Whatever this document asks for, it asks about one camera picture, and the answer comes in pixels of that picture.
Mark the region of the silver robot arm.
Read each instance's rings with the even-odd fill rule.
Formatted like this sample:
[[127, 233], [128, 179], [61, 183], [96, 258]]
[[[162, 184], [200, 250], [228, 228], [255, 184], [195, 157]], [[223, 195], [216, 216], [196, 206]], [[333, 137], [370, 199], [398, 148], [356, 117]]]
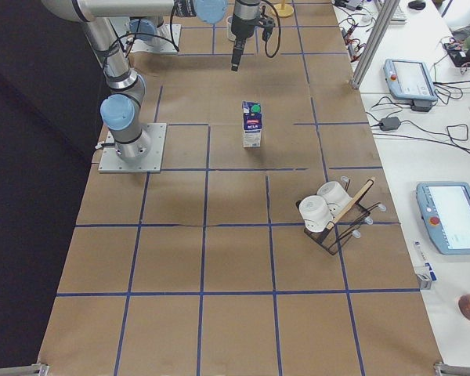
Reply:
[[148, 45], [162, 42], [160, 37], [165, 36], [162, 30], [163, 26], [162, 17], [131, 18], [129, 22], [129, 30], [136, 33], [137, 39]]
[[145, 82], [129, 64], [121, 37], [111, 17], [143, 17], [162, 20], [164, 16], [197, 17], [207, 24], [223, 20], [227, 1], [44, 1], [43, 6], [61, 19], [79, 22], [103, 68], [112, 95], [100, 107], [104, 124], [113, 136], [114, 155], [119, 161], [134, 162], [157, 149], [139, 112], [146, 92]]

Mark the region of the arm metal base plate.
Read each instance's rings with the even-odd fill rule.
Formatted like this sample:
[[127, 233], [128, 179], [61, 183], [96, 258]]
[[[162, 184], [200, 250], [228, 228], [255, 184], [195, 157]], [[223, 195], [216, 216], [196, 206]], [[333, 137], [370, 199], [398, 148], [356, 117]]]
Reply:
[[167, 124], [141, 124], [141, 136], [130, 144], [117, 143], [107, 133], [98, 171], [101, 173], [160, 173], [165, 146]]
[[160, 37], [162, 42], [154, 43], [152, 45], [145, 44], [143, 41], [136, 38], [136, 33], [132, 33], [131, 39], [135, 39], [132, 44], [131, 53], [135, 52], [148, 52], [154, 54], [177, 54], [178, 51], [173, 45], [173, 42], [179, 46], [179, 39], [181, 34], [181, 25], [164, 23], [162, 27], [164, 37]]

